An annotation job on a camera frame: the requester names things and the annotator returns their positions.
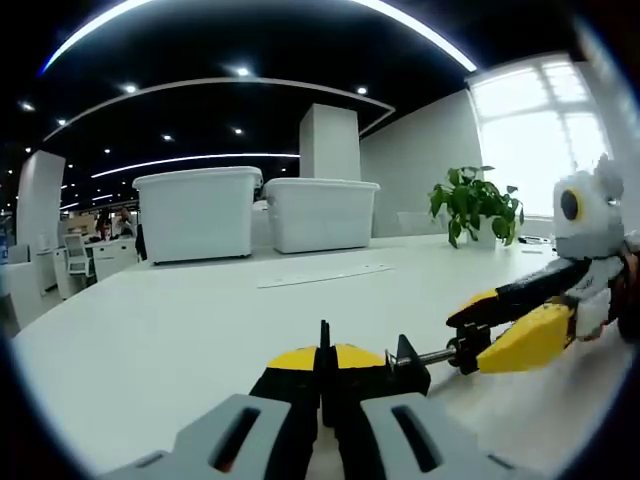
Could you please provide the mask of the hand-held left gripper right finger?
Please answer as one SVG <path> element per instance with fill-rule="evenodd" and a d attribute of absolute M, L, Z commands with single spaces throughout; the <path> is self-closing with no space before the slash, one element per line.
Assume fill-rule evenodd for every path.
<path fill-rule="evenodd" d="M 333 348 L 334 433 L 348 479 L 537 479 L 539 473 L 482 451 L 429 399 L 427 365 L 453 349 L 419 355 L 401 343 L 381 357 L 350 344 Z"/>

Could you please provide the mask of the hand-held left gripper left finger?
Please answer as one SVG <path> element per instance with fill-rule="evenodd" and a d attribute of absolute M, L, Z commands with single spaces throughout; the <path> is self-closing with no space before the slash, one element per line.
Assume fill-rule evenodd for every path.
<path fill-rule="evenodd" d="M 303 479 L 318 434 L 315 346 L 271 360 L 247 394 L 233 394 L 157 450 L 103 479 Z"/>

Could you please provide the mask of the person's right hand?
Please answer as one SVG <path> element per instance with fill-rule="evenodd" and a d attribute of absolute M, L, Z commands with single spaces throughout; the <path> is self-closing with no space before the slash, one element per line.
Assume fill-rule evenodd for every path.
<path fill-rule="evenodd" d="M 639 344 L 639 238 L 629 237 L 621 253 L 623 270 L 614 283 L 610 316 L 621 337 Z"/>

